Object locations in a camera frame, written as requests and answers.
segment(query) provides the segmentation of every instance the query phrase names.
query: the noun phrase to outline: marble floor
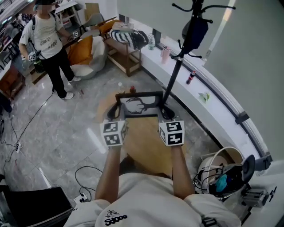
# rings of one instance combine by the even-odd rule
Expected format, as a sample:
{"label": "marble floor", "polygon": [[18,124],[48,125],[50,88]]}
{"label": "marble floor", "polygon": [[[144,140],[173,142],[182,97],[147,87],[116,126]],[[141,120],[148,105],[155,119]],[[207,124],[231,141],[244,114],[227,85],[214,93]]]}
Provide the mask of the marble floor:
{"label": "marble floor", "polygon": [[[75,171],[85,165],[103,170],[107,155],[101,143],[99,124],[95,121],[99,102],[118,90],[119,82],[125,87],[135,86],[137,92],[162,89],[144,71],[128,78],[111,62],[107,62],[93,79],[72,84],[68,84],[66,78],[63,81],[66,90],[73,91],[75,96],[66,101],[53,94],[27,127],[20,139],[20,152],[14,152],[11,161],[4,167],[6,183],[11,190],[38,190],[58,184],[69,198],[77,197],[80,186],[75,180]],[[26,84],[16,96],[11,113],[18,137],[51,95],[52,85],[48,76],[36,85],[27,77]],[[219,148],[173,98],[169,98],[169,104],[179,111],[185,121],[185,139],[189,144],[185,158],[191,175],[194,175],[201,162],[200,156],[216,152]],[[3,119],[5,130],[2,141],[14,144],[16,137],[5,111]],[[0,145],[1,172],[4,160],[10,158],[12,150],[11,146]],[[84,186],[96,188],[100,175],[95,169],[84,168],[78,171],[77,177]]]}

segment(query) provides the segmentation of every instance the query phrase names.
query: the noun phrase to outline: white sneaker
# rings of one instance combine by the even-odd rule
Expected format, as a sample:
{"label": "white sneaker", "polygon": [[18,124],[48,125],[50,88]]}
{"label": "white sneaker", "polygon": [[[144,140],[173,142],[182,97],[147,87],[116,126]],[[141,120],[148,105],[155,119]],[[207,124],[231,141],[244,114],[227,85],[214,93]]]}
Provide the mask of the white sneaker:
{"label": "white sneaker", "polygon": [[74,97],[74,93],[73,92],[67,92],[66,96],[62,99],[66,99],[66,100],[69,100],[69,99],[72,99]]}
{"label": "white sneaker", "polygon": [[69,81],[69,82],[73,82],[73,81],[80,81],[81,80],[81,78],[80,77],[78,77],[78,76],[74,76],[73,77],[73,79],[71,80],[71,81]]}

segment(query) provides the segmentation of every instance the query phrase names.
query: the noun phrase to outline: black metal pole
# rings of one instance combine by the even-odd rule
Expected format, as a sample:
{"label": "black metal pole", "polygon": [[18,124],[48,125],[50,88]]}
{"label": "black metal pole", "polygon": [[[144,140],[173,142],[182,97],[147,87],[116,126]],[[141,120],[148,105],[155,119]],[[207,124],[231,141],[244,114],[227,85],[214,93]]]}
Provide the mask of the black metal pole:
{"label": "black metal pole", "polygon": [[191,39],[192,39],[192,35],[193,35],[193,30],[194,30],[194,26],[196,23],[196,20],[201,12],[202,9],[202,5],[203,5],[203,1],[204,0],[197,0],[194,5],[193,5],[193,12],[192,12],[192,16],[191,16],[191,20],[190,20],[190,24],[187,30],[187,34],[185,37],[185,41],[183,42],[182,48],[181,48],[181,52],[177,57],[177,62],[176,65],[174,67],[172,76],[170,78],[169,84],[167,86],[167,89],[165,91],[164,97],[163,97],[163,104],[166,103],[169,94],[174,86],[174,82],[178,76],[178,72],[181,68],[182,62],[184,60],[184,55],[188,54],[191,50],[190,49],[190,45],[191,45]]}

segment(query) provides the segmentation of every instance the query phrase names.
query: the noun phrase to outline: white armchair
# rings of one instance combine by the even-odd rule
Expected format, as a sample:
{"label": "white armchair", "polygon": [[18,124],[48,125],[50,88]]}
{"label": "white armchair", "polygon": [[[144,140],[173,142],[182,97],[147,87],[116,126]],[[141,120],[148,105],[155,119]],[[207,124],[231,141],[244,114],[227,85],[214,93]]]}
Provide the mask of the white armchair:
{"label": "white armchair", "polygon": [[81,77],[82,79],[90,79],[105,66],[107,46],[101,36],[93,37],[91,54],[93,55],[93,59],[90,61],[89,65],[71,66],[75,76]]}

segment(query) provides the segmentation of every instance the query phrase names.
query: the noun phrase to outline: white box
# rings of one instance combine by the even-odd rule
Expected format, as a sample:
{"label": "white box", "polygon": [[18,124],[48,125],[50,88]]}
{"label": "white box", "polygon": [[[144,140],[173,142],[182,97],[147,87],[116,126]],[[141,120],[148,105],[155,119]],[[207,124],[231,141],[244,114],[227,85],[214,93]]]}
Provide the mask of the white box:
{"label": "white box", "polygon": [[184,144],[185,124],[184,121],[171,121],[159,123],[159,134],[166,146]]}
{"label": "white box", "polygon": [[105,146],[120,146],[123,144],[126,133],[126,121],[111,121],[100,124],[100,131]]}

